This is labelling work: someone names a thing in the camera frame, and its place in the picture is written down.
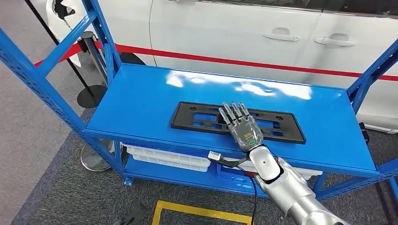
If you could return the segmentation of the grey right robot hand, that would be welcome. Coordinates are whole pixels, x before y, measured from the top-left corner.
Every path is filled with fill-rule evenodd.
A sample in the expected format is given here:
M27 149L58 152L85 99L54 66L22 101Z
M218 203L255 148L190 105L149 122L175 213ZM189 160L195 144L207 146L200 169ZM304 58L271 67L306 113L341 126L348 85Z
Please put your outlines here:
M233 101L230 104L223 102L218 110L242 152L266 148L261 129L242 102L239 105Z

